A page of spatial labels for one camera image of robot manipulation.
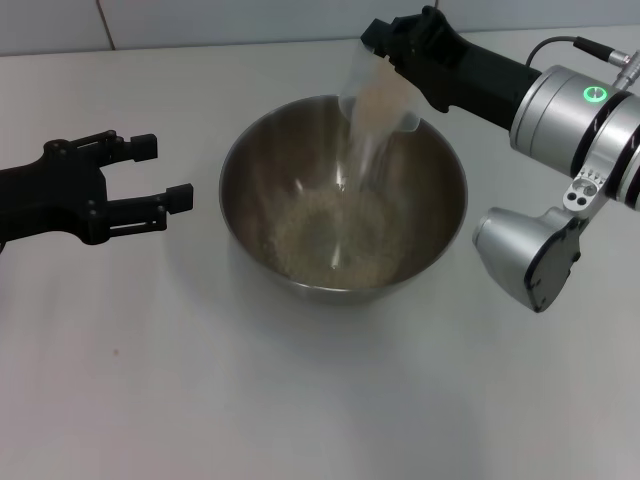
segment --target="white table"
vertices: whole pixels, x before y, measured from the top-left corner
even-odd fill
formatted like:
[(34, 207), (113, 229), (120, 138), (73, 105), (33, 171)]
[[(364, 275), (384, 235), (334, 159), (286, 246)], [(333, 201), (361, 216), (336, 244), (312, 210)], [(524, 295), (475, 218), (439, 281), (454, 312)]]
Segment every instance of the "white table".
[[(640, 27), (564, 32), (640, 45)], [(553, 34), (468, 37), (523, 61)], [(108, 167), (111, 198), (196, 191), (164, 233), (51, 233), (0, 256), (0, 478), (637, 480), (640, 217), (608, 204), (555, 304), (520, 306), (471, 233), (492, 206), (559, 204), (568, 179), (505, 131), (421, 106), (464, 165), (467, 217), (437, 264), (369, 307), (305, 304), (230, 245), (229, 147), (267, 111), (339, 92), (354, 45), (0, 59), (0, 167), (53, 138), (152, 132), (160, 158)], [(553, 63), (615, 75), (562, 44), (535, 66)]]

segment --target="bowl rim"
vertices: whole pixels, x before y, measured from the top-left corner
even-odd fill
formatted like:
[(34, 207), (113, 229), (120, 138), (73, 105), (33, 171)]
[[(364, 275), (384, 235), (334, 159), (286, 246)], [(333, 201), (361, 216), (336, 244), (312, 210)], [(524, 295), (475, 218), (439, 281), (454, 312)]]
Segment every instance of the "bowl rim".
[(464, 167), (462, 166), (462, 163), (460, 162), (460, 158), (458, 157), (458, 154), (453, 149), (453, 147), (451, 146), (449, 141), (440, 133), (440, 131), (438, 131), (438, 129), (436, 129), (433, 125), (431, 125), (429, 122), (427, 122), (422, 117), (419, 117), (420, 118), (420, 122), (418, 123), (418, 128), (415, 131), (418, 131), (420, 129), (420, 127), (422, 127), (422, 126), (425, 126), (426, 128), (429, 129), (429, 131), (432, 134), (434, 134), (434, 136), (436, 136), (443, 143), (443, 145), (445, 147), (447, 147), (449, 149), (449, 151), (452, 154), (453, 159), (455, 160), (456, 164), (458, 165), (458, 168), (459, 168), (460, 173), (462, 175), (462, 187), (463, 187), (463, 191), (464, 191), (464, 205), (462, 207), (462, 215), (460, 217), (460, 221), (458, 222), (458, 226), (457, 226), (455, 232), (453, 233), (453, 235), (451, 235), (451, 238), (449, 239), (447, 244), (440, 251), (440, 253), (438, 253), (438, 255), (433, 257), (433, 259), (430, 262), (425, 264), (424, 267), (422, 267), (419, 271), (415, 272), (410, 277), (405, 278), (403, 280), (398, 280), (398, 281), (395, 281), (395, 282), (391, 282), (391, 283), (388, 283), (388, 284), (380, 286), (380, 287), (367, 287), (367, 288), (352, 288), (352, 289), (349, 289), (349, 288), (322, 287), (322, 286), (319, 286), (319, 285), (308, 285), (306, 283), (298, 282), (298, 281), (294, 280), (293, 278), (288, 277), (288, 276), (284, 275), (283, 273), (280, 273), (280, 272), (276, 271), (275, 269), (271, 268), (269, 265), (266, 265), (263, 261), (261, 261), (258, 258), (256, 258), (253, 255), (253, 253), (250, 252), (243, 245), (243, 243), (240, 241), (240, 239), (236, 236), (236, 233), (234, 232), (233, 228), (231, 228), (231, 224), (229, 223), (229, 219), (227, 217), (227, 213), (225, 211), (224, 202), (223, 202), (223, 190), (224, 190), (223, 186), (224, 186), (224, 183), (225, 183), (224, 180), (225, 180), (225, 177), (227, 175), (227, 171), (228, 171), (228, 168), (229, 168), (231, 156), (233, 155), (233, 153), (237, 149), (238, 145), (256, 128), (256, 126), (258, 124), (262, 123), (262, 121), (265, 120), (267, 117), (270, 117), (271, 115), (274, 115), (274, 114), (280, 112), (281, 110), (284, 110), (284, 109), (286, 109), (288, 107), (291, 107), (291, 106), (293, 106), (295, 104), (306, 102), (306, 101), (309, 101), (309, 100), (312, 100), (312, 99), (334, 99), (336, 104), (337, 104), (338, 103), (338, 99), (339, 99), (339, 95), (332, 95), (332, 94), (315, 95), (315, 96), (312, 96), (312, 97), (300, 98), (298, 100), (293, 100), (291, 102), (287, 102), (287, 103), (285, 103), (283, 105), (280, 105), (279, 107), (276, 107), (276, 108), (270, 110), (269, 112), (265, 113), (264, 115), (259, 117), (257, 120), (254, 120), (247, 128), (244, 129), (244, 131), (235, 140), (235, 142), (233, 142), (233, 144), (231, 145), (231, 148), (229, 148), (229, 151), (227, 152), (227, 155), (226, 155), (226, 157), (224, 159), (224, 162), (222, 164), (222, 169), (220, 170), (220, 177), (218, 179), (218, 204), (220, 206), (220, 212), (222, 213), (222, 218), (224, 219), (224, 223), (227, 226), (227, 230), (231, 234), (231, 237), (233, 238), (234, 242), (237, 245), (240, 246), (242, 251), (245, 254), (249, 255), (249, 257), (251, 257), (253, 259), (253, 261), (256, 264), (258, 264), (261, 268), (263, 268), (265, 271), (267, 271), (268, 273), (270, 273), (272, 275), (276, 275), (280, 280), (283, 280), (283, 281), (288, 282), (288, 283), (293, 283), (296, 286), (301, 287), (302, 289), (310, 290), (310, 291), (316, 291), (316, 292), (317, 291), (322, 291), (322, 292), (335, 293), (335, 294), (354, 294), (355, 293), (355, 294), (366, 295), (367, 293), (373, 293), (373, 292), (379, 292), (381, 290), (398, 288), (400, 285), (402, 285), (402, 284), (404, 284), (406, 282), (409, 282), (409, 281), (415, 279), (418, 275), (422, 274), (427, 268), (431, 267), (438, 260), (440, 260), (440, 258), (447, 252), (447, 250), (449, 250), (449, 248), (451, 248), (451, 245), (456, 240), (456, 238), (458, 237), (458, 234), (460, 233), (460, 230), (462, 229), (462, 225), (464, 224), (464, 221), (465, 221), (466, 216), (467, 216), (467, 208), (468, 208), (468, 205), (469, 205), (469, 189), (468, 189), (468, 185), (467, 185), (467, 174), (466, 174), (466, 172), (464, 170)]

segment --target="metal mixing bowl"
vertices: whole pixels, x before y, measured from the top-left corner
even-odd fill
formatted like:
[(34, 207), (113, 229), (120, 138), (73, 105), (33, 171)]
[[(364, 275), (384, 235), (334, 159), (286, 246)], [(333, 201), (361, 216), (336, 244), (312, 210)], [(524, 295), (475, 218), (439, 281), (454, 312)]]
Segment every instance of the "metal mixing bowl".
[[(328, 288), (291, 278), (273, 254), (275, 225), (287, 205), (345, 181), (340, 149), (348, 135), (338, 97), (299, 100), (251, 125), (231, 148), (220, 176), (222, 214), (243, 249), (279, 283), (329, 303), (371, 300), (422, 272), (455, 238), (467, 203), (465, 175), (456, 154), (421, 121), (412, 133), (393, 134), (383, 184), (378, 185), (393, 205), (393, 228), (406, 247), (398, 252), (389, 278), (369, 288)], [(308, 245), (310, 255), (327, 255), (314, 251), (313, 235)]]

